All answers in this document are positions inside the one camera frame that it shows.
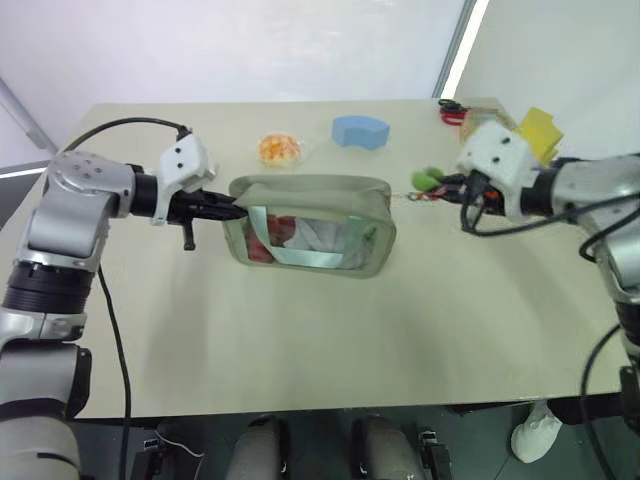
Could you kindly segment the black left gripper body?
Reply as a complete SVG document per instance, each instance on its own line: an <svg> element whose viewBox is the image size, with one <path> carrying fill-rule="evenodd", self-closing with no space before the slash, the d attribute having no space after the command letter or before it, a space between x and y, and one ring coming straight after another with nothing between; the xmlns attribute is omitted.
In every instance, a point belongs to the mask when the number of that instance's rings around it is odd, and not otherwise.
<svg viewBox="0 0 640 480"><path fill-rule="evenodd" d="M167 223L180 226L183 233L183 248L195 250L193 220L210 220L213 197L205 191L178 192L170 202Z"/></svg>

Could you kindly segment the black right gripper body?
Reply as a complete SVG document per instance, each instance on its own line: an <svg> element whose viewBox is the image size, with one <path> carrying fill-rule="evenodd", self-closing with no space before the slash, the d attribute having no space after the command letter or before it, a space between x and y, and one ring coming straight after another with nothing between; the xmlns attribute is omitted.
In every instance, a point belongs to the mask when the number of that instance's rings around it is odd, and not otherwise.
<svg viewBox="0 0 640 480"><path fill-rule="evenodd" d="M504 216L503 195L490 183L487 175L476 170L466 176L462 196L462 210L466 216L477 216L480 212Z"/></svg>

